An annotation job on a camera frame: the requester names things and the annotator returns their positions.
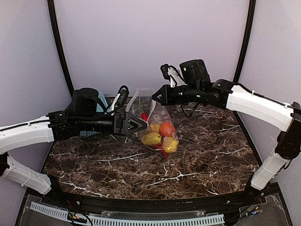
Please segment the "yellow banana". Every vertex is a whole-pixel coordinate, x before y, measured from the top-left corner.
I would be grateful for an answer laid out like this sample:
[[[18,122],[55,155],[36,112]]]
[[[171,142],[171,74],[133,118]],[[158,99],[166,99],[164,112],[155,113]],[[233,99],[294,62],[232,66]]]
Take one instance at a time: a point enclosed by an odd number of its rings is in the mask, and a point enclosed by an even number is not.
[[[141,138],[141,142],[144,145],[158,145],[161,142],[161,135],[156,132],[151,132],[151,133],[145,134]]]

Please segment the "clear zip top bag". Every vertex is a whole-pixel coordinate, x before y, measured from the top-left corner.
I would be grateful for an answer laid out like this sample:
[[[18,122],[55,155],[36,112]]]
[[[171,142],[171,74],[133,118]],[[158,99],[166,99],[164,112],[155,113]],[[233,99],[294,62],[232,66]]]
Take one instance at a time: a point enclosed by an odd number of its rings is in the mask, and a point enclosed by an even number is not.
[[[155,91],[150,88],[137,89],[136,93],[132,96],[129,103],[127,104],[126,112],[129,112],[132,115],[136,116],[137,118],[144,120],[147,124],[161,125],[166,121],[169,121],[173,124],[167,109],[161,104],[152,100],[152,95],[154,93]],[[137,133],[140,141],[141,141],[143,131],[145,132],[146,129],[139,131]]]

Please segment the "orange fruit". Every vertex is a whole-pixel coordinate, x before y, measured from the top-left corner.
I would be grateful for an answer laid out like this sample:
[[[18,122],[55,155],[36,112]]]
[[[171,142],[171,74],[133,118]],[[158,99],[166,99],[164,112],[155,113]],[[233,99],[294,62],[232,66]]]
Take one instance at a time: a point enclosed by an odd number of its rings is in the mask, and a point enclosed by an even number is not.
[[[175,137],[175,128],[169,121],[162,123],[159,127],[160,133],[164,137]]]

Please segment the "red chili pepper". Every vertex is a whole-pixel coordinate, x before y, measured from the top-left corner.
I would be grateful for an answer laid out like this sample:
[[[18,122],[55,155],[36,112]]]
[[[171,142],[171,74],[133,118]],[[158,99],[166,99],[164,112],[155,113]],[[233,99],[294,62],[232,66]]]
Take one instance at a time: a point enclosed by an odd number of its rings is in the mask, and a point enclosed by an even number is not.
[[[150,129],[150,125],[151,124],[148,124],[148,127],[147,127],[147,129],[146,129],[146,131],[144,132],[142,132],[142,137],[145,135],[145,134],[148,134],[148,133],[151,133],[152,131],[151,131],[151,129]],[[162,141],[162,135],[161,135],[161,142],[160,142],[160,144],[158,144],[158,145],[146,145],[146,146],[148,146],[150,149],[153,149],[153,150],[155,150],[155,151],[161,151],[162,152],[162,154],[163,154],[163,156],[164,156],[164,159],[166,159],[167,158],[167,154],[166,154],[166,152],[164,151],[164,149],[163,149],[163,147],[162,147],[162,143],[163,143],[163,141]]]

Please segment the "yellow round fruit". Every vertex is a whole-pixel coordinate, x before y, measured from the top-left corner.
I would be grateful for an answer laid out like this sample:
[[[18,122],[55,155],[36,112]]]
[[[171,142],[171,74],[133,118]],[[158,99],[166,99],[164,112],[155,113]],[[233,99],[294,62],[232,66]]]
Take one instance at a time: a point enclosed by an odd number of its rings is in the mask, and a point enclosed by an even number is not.
[[[175,153],[178,148],[178,140],[173,137],[165,137],[162,147],[166,153]]]

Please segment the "yellow oblong fruit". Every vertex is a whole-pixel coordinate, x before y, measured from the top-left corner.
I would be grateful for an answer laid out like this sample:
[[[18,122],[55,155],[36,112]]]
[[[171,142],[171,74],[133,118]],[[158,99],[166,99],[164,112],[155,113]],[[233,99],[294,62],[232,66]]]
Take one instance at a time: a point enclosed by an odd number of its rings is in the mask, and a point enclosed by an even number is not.
[[[159,124],[151,124],[150,129],[152,132],[160,133],[160,125]]]

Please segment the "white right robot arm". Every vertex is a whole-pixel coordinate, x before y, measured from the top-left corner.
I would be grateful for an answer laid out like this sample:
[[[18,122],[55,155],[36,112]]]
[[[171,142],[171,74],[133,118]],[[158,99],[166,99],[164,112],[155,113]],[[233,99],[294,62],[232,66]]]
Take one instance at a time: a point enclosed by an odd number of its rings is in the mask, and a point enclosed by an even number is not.
[[[280,102],[224,79],[211,82],[205,62],[201,59],[180,64],[180,70],[168,64],[162,65],[160,70],[164,79],[170,82],[152,96],[161,105],[212,105],[250,115],[280,130],[275,148],[251,177],[250,186],[253,189],[261,191],[300,154],[300,104]]]

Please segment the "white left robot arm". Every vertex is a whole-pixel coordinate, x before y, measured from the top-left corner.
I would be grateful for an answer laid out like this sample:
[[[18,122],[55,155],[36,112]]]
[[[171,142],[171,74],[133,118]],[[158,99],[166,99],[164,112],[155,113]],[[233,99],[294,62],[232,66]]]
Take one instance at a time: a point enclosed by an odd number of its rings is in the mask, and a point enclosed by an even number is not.
[[[147,128],[147,123],[128,112],[119,113],[129,91],[123,85],[109,106],[105,106],[93,88],[81,88],[72,94],[63,111],[48,113],[33,121],[0,129],[0,176],[37,191],[42,195],[60,192],[56,177],[38,173],[16,161],[10,150],[52,143],[77,137],[82,131],[128,136]]]

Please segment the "black front table rail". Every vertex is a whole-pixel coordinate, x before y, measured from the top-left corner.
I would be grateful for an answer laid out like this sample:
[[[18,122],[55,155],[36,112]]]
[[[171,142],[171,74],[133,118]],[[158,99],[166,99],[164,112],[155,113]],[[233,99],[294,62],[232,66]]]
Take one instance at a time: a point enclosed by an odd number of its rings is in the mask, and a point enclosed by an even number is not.
[[[202,198],[175,200],[129,200],[100,198],[64,192],[61,189],[44,195],[42,201],[67,207],[80,213],[102,213],[104,211],[130,213],[171,213],[203,210],[205,213],[222,213],[227,218],[237,218],[241,209],[264,204],[265,193],[235,192]]]

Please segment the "black right frame post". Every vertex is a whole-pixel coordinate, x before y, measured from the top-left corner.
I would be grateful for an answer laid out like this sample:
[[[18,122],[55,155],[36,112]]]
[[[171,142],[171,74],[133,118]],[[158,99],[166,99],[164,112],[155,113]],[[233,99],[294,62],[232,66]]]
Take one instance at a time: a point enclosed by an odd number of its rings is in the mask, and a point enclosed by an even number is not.
[[[239,78],[240,78],[240,75],[241,75],[241,72],[243,69],[245,57],[247,54],[248,44],[249,44],[249,40],[251,37],[255,7],[256,7],[256,0],[249,0],[244,35],[243,35],[243,39],[242,39],[242,44],[241,44],[241,49],[240,49],[240,53],[239,53],[239,57],[238,57],[236,70],[234,73],[234,78],[233,78],[234,83],[239,82]]]

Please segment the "black frame post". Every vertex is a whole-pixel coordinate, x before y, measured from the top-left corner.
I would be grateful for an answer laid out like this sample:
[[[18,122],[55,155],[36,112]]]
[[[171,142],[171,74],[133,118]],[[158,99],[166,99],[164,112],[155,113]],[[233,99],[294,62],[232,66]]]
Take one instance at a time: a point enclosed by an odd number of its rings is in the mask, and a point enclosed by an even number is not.
[[[48,12],[49,12],[49,18],[50,18],[50,22],[51,22],[53,37],[55,40],[55,46],[56,46],[57,54],[58,54],[59,61],[61,64],[61,69],[63,71],[64,80],[67,85],[69,94],[70,94],[70,96],[72,96],[72,94],[74,92],[74,85],[71,81],[69,68],[68,68],[66,57],[64,54],[63,44],[62,44],[62,40],[61,40],[61,36],[60,36],[59,25],[58,25],[58,20],[57,20],[57,15],[56,15],[55,1],[48,0],[47,3],[48,3]]]
[[[241,44],[241,49],[240,49],[240,53],[239,53],[239,57],[238,57],[236,70],[234,73],[234,78],[233,78],[234,83],[239,82],[239,78],[240,78],[240,75],[241,75],[241,72],[243,69],[245,57],[247,54],[248,44],[249,44],[249,40],[251,37],[255,7],[256,7],[256,0],[249,0],[244,35],[243,35],[243,39],[242,39],[242,44]]]

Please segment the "black left frame post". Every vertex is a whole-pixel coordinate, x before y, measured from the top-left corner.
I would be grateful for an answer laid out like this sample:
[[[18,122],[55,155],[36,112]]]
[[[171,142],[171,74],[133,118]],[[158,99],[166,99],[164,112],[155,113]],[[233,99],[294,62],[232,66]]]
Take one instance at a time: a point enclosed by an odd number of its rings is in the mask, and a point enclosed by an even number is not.
[[[62,40],[61,40],[61,36],[60,36],[59,25],[58,25],[58,20],[57,20],[57,15],[56,15],[55,1],[48,0],[47,3],[48,3],[48,12],[49,12],[49,18],[50,18],[50,22],[51,22],[53,37],[55,40],[55,46],[56,46],[57,54],[58,54],[59,61],[61,64],[61,69],[63,71],[64,80],[67,85],[69,94],[70,94],[70,96],[72,96],[72,94],[74,92],[74,85],[71,81],[69,68],[68,68],[66,57],[64,54],[63,44],[62,44]]]

